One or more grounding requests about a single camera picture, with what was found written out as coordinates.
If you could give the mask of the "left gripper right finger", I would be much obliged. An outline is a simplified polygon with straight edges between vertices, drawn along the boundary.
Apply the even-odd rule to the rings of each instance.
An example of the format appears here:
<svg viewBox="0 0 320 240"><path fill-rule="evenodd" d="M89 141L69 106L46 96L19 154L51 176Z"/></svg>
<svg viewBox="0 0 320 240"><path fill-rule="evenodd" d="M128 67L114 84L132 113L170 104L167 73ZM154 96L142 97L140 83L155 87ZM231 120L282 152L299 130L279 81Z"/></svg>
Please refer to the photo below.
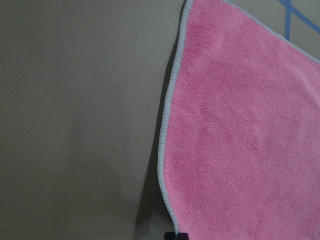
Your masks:
<svg viewBox="0 0 320 240"><path fill-rule="evenodd" d="M189 235L185 232L179 232L176 236L176 240L189 240Z"/></svg>

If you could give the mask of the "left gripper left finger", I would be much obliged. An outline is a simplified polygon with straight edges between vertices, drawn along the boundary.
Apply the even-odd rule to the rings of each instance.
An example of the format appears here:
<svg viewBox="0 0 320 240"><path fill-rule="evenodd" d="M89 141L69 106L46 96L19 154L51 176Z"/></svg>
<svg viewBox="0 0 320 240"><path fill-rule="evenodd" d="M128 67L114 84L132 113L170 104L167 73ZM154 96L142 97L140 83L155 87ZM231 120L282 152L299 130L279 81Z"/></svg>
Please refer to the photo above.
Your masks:
<svg viewBox="0 0 320 240"><path fill-rule="evenodd" d="M164 233L164 240L176 240L176 233L172 232L165 232Z"/></svg>

